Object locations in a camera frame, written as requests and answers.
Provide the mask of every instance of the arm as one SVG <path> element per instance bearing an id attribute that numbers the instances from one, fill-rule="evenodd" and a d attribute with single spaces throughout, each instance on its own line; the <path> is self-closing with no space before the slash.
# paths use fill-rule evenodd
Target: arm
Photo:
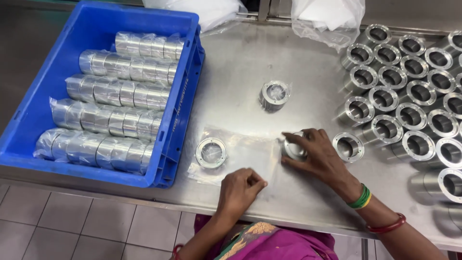
<path id="1" fill-rule="evenodd" d="M 203 259 L 214 244 L 223 239 L 267 186 L 252 169 L 239 169 L 221 182 L 217 212 L 178 253 L 181 260 Z"/>
<path id="2" fill-rule="evenodd" d="M 362 193 L 361 183 L 347 170 L 323 129 L 303 130 L 306 137 L 283 133 L 308 153 L 304 162 L 283 157 L 282 163 L 309 172 L 330 186 L 346 203 L 355 202 Z M 356 212 L 372 228 L 395 223 L 399 216 L 372 195 L 369 204 Z M 444 260 L 441 251 L 408 223 L 377 235 L 388 252 L 397 260 Z"/>

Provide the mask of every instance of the hand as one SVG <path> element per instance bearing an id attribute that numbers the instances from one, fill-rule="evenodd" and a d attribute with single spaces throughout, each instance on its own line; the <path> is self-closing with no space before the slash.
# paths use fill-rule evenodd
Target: hand
<path id="1" fill-rule="evenodd" d="M 332 146 L 326 131 L 312 128 L 302 130 L 302 132 L 305 137 L 291 133 L 282 134 L 286 136 L 289 142 L 296 143 L 305 149 L 308 155 L 306 161 L 300 162 L 283 156 L 281 162 L 295 169 L 312 173 L 347 202 L 358 199 L 361 196 L 362 185 L 347 170 Z"/>
<path id="2" fill-rule="evenodd" d="M 254 170 L 242 168 L 221 181 L 216 215 L 234 225 L 254 202 L 257 194 L 268 185 Z"/>

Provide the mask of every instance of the white plastic bag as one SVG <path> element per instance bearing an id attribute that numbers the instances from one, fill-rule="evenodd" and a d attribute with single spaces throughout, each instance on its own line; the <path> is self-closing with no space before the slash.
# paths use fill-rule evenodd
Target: white plastic bag
<path id="1" fill-rule="evenodd" d="M 365 0 L 292 0 L 292 29 L 340 52 L 358 37 L 364 12 Z"/>
<path id="2" fill-rule="evenodd" d="M 225 31 L 237 23 L 238 12 L 247 13 L 240 0 L 143 0 L 143 4 L 147 8 L 194 12 L 199 15 L 201 32 L 207 34 Z"/>

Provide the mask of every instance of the metal table surface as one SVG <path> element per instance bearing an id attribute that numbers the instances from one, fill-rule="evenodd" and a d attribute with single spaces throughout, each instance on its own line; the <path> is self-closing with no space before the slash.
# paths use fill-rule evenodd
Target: metal table surface
<path id="1" fill-rule="evenodd" d="M 68 16 L 67 12 L 15 7 L 3 8 L 0 13 L 3 12 L 4 15 L 0 15 L 0 53 L 4 61 L 0 63 L 2 129 Z M 172 188 L 141 189 L 12 167 L 1 167 L 0 182 L 212 214 L 218 202 L 219 187 L 198 184 L 187 177 L 204 126 L 267 138 L 278 138 L 282 131 L 303 128 L 324 128 L 331 138 L 348 130 L 335 120 L 335 109 L 345 97 L 339 92 L 345 70 L 334 49 L 299 38 L 290 27 L 246 23 L 226 33 L 202 38 L 202 45 L 207 57 Z M 291 82 L 292 95 L 282 110 L 268 114 L 260 107 L 258 93 L 265 82 L 274 79 Z M 392 156 L 388 149 L 366 148 L 364 157 L 348 165 L 348 169 L 385 204 L 406 215 L 408 222 L 438 247 L 460 251 L 460 234 L 443 234 L 433 219 L 435 206 L 417 203 L 409 192 L 408 180 L 416 170 L 408 164 L 387 161 L 386 158 Z M 274 175 L 268 179 L 269 186 L 243 219 L 374 237 L 364 232 L 364 222 L 324 184 L 280 164 L 276 167 Z"/>

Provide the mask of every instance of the bangle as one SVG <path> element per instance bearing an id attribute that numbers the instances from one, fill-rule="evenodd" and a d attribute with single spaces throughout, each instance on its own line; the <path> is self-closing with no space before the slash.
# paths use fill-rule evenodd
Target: bangle
<path id="1" fill-rule="evenodd" d="M 398 219 L 398 221 L 396 221 L 394 224 L 391 224 L 391 225 L 386 226 L 386 227 L 380 227 L 380 228 L 371 228 L 369 225 L 366 225 L 366 228 L 370 232 L 376 233 L 376 234 L 383 234 L 383 233 L 393 231 L 393 230 L 399 228 L 400 226 L 402 226 L 404 223 L 406 223 L 406 217 L 401 213 L 397 213 L 397 214 L 400 217 L 400 219 Z"/>
<path id="2" fill-rule="evenodd" d="M 180 250 L 180 248 L 182 248 L 184 245 L 182 244 L 178 244 L 175 246 L 175 248 L 173 248 L 173 257 L 175 258 L 175 260 L 180 260 L 180 256 L 178 256 L 178 250 Z"/>
<path id="3" fill-rule="evenodd" d="M 371 191 L 366 187 L 366 185 L 364 185 L 363 183 L 361 184 L 363 185 L 363 193 L 361 194 L 361 197 L 359 197 L 358 200 L 353 203 L 347 203 L 347 205 L 353 208 L 354 210 L 359 210 L 366 207 L 371 201 Z"/>

